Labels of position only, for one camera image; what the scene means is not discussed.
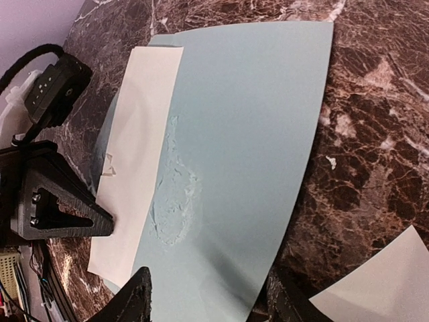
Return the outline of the light blue envelope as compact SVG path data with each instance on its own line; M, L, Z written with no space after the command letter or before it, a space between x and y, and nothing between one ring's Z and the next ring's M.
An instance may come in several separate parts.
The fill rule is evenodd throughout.
M306 170L334 25L240 23L157 35L182 47L132 274L153 321L245 321Z

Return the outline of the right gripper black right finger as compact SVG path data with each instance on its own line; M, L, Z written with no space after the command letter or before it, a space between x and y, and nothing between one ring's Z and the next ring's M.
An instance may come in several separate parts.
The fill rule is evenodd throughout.
M322 321L321 312L284 269L272 268L269 271L267 310L269 321Z

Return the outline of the white letter paper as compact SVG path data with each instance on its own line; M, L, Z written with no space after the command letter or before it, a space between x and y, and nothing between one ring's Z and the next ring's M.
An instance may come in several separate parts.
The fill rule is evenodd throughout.
M114 218L91 241L88 271L122 287L131 277L156 187L182 47L132 49L117 99L96 202Z

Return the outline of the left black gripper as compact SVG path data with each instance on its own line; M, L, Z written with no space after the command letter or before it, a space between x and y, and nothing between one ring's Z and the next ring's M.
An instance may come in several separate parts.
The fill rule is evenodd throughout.
M41 156L57 151L49 140L1 149L1 248L25 245L24 239L112 234L112 215L64 157Z

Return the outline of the white paper sheet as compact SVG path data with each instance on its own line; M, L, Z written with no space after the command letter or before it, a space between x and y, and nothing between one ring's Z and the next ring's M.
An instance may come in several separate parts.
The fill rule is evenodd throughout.
M310 302L333 321L427 321L428 249L411 225Z

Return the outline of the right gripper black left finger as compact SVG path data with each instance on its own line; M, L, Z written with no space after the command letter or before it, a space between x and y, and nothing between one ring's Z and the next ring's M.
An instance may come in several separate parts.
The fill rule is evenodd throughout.
M96 322L150 322L151 291L151 274L143 266L96 314Z

